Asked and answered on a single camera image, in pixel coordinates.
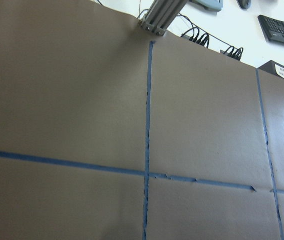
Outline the grey device on desk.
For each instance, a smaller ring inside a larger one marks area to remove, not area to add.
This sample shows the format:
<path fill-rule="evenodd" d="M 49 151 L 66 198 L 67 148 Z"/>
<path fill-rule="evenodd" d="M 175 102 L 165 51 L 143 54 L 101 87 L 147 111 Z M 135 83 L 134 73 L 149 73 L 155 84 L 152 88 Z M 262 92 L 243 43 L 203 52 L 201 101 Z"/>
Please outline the grey device on desk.
<path fill-rule="evenodd" d="M 223 8 L 222 0 L 191 0 L 192 3 L 203 6 L 206 10 L 219 12 Z"/>

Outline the dark computer mouse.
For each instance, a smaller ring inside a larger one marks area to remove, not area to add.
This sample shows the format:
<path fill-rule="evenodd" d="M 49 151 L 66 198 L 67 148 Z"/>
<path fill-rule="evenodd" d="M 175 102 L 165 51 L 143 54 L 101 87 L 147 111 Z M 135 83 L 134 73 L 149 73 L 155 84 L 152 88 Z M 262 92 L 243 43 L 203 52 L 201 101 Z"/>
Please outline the dark computer mouse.
<path fill-rule="evenodd" d="M 249 9 L 251 7 L 251 0 L 237 0 L 237 3 L 241 9 Z"/>

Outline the black keyboard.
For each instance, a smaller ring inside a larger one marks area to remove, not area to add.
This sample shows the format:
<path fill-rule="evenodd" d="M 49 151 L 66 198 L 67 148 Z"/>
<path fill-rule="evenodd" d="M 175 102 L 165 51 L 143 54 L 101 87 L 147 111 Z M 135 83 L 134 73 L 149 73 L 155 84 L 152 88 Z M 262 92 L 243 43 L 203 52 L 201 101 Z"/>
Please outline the black keyboard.
<path fill-rule="evenodd" d="M 273 19 L 264 15 L 257 17 L 262 31 L 269 41 L 284 44 L 284 21 Z"/>

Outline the aluminium frame post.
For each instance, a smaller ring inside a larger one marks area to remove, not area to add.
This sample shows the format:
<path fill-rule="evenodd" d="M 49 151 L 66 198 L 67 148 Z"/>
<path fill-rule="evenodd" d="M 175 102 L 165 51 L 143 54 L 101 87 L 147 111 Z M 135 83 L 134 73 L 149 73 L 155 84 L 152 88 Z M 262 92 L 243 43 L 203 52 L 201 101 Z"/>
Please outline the aluminium frame post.
<path fill-rule="evenodd" d="M 154 0 L 141 20 L 141 28 L 157 36 L 164 36 L 187 2 L 188 0 Z"/>

